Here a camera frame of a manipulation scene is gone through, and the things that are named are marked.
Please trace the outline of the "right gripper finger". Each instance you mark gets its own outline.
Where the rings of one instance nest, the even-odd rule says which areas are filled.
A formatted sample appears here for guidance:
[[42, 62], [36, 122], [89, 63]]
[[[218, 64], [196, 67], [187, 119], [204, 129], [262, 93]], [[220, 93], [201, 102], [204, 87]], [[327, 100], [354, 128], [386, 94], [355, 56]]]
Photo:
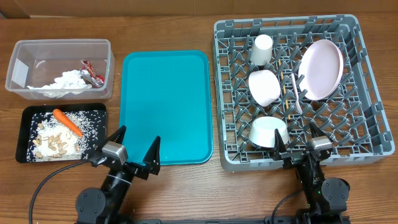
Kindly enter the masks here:
[[287, 152], [285, 143], [283, 142], [279, 130], [275, 129], [274, 133], [275, 133], [274, 152]]
[[317, 138], [325, 135], [325, 133], [314, 122], [310, 121], [308, 125], [312, 138]]

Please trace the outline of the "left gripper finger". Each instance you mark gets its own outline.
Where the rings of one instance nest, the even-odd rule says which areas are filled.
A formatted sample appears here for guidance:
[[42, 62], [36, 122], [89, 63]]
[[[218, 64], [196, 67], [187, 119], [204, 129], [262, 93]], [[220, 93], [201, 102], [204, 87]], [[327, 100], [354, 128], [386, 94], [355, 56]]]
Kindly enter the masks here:
[[158, 175], [160, 171], [160, 136], [156, 136], [147, 151], [143, 163], [144, 170], [148, 173]]
[[115, 133], [113, 133], [112, 135], [110, 135], [105, 140], [103, 140], [99, 143], [99, 151], [102, 151], [102, 148], [108, 142], [115, 142], [118, 144], [122, 144], [125, 133], [126, 133], [126, 127], [125, 127], [125, 125], [122, 125]]

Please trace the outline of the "white bowl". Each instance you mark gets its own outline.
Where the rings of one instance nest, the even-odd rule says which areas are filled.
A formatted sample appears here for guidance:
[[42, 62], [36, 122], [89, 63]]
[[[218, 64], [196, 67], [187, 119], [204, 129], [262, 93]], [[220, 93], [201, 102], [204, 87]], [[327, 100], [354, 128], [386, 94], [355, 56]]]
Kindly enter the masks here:
[[283, 143], [289, 141], [287, 125], [279, 118], [264, 116], [256, 118], [249, 131], [249, 140], [261, 147], [274, 147], [275, 130], [278, 130]]

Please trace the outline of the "white plastic fork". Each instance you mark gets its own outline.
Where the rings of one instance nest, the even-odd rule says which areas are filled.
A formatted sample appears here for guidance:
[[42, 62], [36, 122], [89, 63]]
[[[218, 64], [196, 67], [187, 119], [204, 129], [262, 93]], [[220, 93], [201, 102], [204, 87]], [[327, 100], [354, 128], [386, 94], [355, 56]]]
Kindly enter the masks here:
[[294, 90], [294, 94], [295, 94], [295, 107], [297, 109], [297, 112], [302, 115], [303, 111], [301, 109], [300, 106], [300, 102], [299, 102], [299, 94], [298, 94], [298, 89], [297, 89], [297, 84], [296, 84], [296, 80], [295, 80], [295, 75], [293, 73], [290, 74], [290, 78], [292, 80], [292, 86], [293, 86], [293, 90]]

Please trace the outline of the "orange carrot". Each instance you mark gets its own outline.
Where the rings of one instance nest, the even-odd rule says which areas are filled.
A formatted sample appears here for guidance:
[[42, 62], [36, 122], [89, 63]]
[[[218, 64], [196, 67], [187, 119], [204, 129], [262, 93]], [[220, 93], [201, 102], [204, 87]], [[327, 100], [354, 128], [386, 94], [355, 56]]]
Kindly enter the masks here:
[[77, 125], [75, 125], [75, 123], [72, 122], [64, 112], [62, 112], [59, 109], [54, 109], [53, 116], [64, 126], [66, 126], [69, 130], [75, 133], [78, 137], [80, 138], [83, 137], [83, 133], [80, 130], [80, 128]]

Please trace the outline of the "large white plate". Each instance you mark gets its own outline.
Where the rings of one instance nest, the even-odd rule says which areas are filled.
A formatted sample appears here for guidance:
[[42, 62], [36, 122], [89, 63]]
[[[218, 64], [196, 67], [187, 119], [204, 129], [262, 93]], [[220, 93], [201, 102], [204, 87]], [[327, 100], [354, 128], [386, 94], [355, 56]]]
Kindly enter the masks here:
[[330, 40], [314, 42], [304, 53], [298, 70], [298, 84], [309, 100], [322, 100], [338, 87], [343, 74], [341, 50]]

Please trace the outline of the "peanuts and rice leftovers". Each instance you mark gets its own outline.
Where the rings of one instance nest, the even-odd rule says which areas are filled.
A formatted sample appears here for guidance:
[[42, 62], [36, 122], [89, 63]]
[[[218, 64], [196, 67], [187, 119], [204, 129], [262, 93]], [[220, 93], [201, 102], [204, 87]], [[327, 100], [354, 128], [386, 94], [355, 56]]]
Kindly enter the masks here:
[[70, 111], [66, 117], [83, 133], [77, 136], [51, 112], [32, 116], [27, 162], [67, 161], [88, 158], [106, 134], [105, 110]]

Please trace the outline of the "red snack wrapper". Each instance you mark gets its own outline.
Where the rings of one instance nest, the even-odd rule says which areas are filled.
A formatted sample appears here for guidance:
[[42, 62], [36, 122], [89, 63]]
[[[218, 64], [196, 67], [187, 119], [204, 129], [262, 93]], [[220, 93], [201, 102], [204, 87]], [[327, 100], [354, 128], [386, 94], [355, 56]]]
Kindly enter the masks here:
[[105, 81], [104, 77], [96, 74], [89, 61], [81, 60], [81, 63], [83, 64], [83, 68], [80, 70], [82, 77], [96, 88], [102, 87]]

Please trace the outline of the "white napkin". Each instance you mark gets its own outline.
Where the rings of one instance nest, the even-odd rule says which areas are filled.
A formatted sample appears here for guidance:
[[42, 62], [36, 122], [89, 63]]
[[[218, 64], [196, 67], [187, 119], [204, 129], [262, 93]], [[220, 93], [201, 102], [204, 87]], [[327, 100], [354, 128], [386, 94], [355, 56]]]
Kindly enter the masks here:
[[54, 79], [54, 82], [42, 87], [28, 86], [30, 90], [45, 90], [40, 91], [44, 96], [49, 98], [61, 98], [69, 93], [78, 95], [82, 93], [81, 89], [90, 89], [92, 84], [87, 84], [83, 78], [86, 72], [80, 70], [71, 70], [63, 72], [61, 77]]

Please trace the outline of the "wooden chopstick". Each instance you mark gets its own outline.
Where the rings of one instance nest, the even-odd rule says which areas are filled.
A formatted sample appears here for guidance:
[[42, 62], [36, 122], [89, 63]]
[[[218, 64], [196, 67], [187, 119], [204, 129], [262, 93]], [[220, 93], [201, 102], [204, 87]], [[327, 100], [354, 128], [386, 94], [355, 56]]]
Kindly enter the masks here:
[[[280, 77], [281, 77], [281, 80], [283, 81], [283, 79], [284, 79], [284, 73], [283, 73], [282, 63], [281, 63], [280, 59], [278, 60], [278, 63], [279, 63], [279, 67], [282, 69], [282, 70], [281, 70], [281, 73], [280, 73]], [[285, 85], [283, 85], [283, 94], [286, 94]], [[288, 103], [288, 100], [285, 99], [285, 110], [287, 111], [288, 108], [289, 108], [289, 103]], [[287, 116], [287, 121], [291, 121], [290, 115]]]

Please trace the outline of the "white paper cup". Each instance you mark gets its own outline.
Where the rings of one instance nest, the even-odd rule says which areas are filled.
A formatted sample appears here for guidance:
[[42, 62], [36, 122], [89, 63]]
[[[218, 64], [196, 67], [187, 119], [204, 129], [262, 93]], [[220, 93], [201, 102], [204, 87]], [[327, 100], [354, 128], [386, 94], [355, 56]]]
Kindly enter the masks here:
[[261, 34], [254, 39], [250, 61], [255, 65], [263, 66], [271, 61], [273, 40], [266, 34]]

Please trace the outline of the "grey dishwasher rack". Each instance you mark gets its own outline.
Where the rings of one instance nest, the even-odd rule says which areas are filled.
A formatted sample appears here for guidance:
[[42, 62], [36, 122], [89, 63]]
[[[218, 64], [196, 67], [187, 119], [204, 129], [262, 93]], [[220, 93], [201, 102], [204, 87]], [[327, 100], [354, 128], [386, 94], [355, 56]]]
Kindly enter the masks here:
[[[272, 37], [272, 71], [281, 87], [277, 100], [259, 105], [251, 96], [248, 79], [258, 70], [249, 58], [254, 39], [261, 34]], [[395, 151], [391, 129], [377, 89], [376, 79], [357, 18], [350, 14], [325, 16], [231, 19], [215, 23], [215, 87], [218, 106], [220, 162], [227, 171], [278, 169], [267, 149], [249, 140], [252, 122], [273, 116], [287, 124], [287, 150], [304, 149], [310, 139], [309, 122], [314, 122], [333, 141], [326, 166], [360, 165], [376, 162]], [[314, 42], [332, 41], [343, 56], [343, 76], [337, 89], [322, 100], [309, 100], [299, 88], [299, 66]], [[281, 80], [278, 60], [282, 63]], [[295, 75], [302, 115], [295, 107], [290, 74]], [[285, 110], [285, 99], [289, 108]]]

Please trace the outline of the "teal serving tray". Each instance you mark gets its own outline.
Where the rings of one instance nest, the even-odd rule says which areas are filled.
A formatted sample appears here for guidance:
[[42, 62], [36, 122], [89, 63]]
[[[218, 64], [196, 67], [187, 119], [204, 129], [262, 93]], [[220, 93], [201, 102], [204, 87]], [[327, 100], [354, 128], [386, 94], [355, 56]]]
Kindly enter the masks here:
[[130, 162], [160, 136], [160, 163], [202, 164], [213, 153], [209, 61], [199, 50], [134, 52], [123, 61], [119, 123]]

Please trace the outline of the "clear plastic bin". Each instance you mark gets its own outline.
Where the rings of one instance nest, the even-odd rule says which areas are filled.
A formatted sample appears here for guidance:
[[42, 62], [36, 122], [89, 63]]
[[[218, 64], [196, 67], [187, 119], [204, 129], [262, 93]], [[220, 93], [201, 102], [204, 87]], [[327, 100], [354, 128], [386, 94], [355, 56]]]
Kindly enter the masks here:
[[[81, 70], [87, 60], [97, 75], [104, 77], [100, 88], [81, 89], [61, 98], [49, 98], [28, 86], [42, 87], [61, 77], [63, 72]], [[98, 100], [110, 99], [113, 92], [115, 59], [107, 39], [20, 40], [12, 52], [5, 88], [28, 100]]]

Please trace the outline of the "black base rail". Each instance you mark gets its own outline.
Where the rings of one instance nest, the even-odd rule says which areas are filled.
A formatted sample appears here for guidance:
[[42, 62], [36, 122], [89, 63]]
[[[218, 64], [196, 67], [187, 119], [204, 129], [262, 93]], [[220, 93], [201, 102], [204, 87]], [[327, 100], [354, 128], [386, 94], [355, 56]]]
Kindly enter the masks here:
[[[242, 218], [242, 219], [212, 219], [212, 220], [160, 220], [160, 219], [137, 219], [130, 223], [134, 224], [271, 224], [272, 217], [265, 218]], [[298, 224], [302, 223], [295, 216], [274, 217], [275, 224]]]

